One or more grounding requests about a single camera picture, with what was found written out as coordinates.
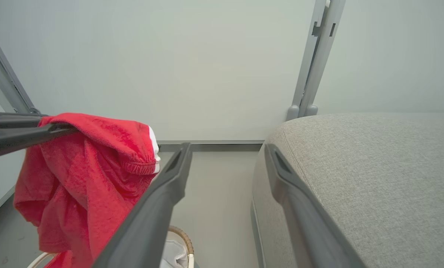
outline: gray sofa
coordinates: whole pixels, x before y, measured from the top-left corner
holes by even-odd
[[[444,267],[444,114],[336,114],[285,122],[275,144],[367,267]],[[253,215],[266,268],[296,267],[264,148]]]

